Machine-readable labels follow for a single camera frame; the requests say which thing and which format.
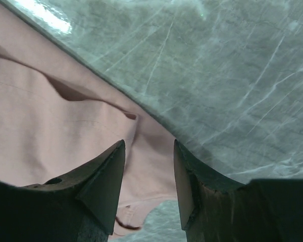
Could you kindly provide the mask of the pink printed t shirt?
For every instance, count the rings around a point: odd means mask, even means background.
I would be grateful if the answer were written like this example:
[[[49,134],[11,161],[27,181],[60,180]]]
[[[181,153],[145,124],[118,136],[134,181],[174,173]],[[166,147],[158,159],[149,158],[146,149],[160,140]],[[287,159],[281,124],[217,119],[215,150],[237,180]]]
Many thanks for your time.
[[[174,136],[0,4],[0,181],[46,182],[119,140],[126,162],[113,238],[177,198]]]

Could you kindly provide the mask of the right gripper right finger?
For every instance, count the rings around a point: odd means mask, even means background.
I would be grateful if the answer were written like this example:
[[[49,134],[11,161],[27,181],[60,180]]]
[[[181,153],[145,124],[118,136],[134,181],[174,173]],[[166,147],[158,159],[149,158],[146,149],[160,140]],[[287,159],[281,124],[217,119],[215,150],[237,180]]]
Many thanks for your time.
[[[239,183],[174,142],[181,227],[188,241],[302,241],[303,179]]]

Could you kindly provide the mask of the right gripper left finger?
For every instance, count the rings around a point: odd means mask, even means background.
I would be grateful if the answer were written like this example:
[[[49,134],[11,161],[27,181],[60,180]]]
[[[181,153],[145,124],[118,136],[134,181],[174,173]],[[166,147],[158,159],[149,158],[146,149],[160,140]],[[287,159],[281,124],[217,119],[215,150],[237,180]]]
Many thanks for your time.
[[[0,181],[0,241],[107,241],[114,231],[125,142],[44,184]]]

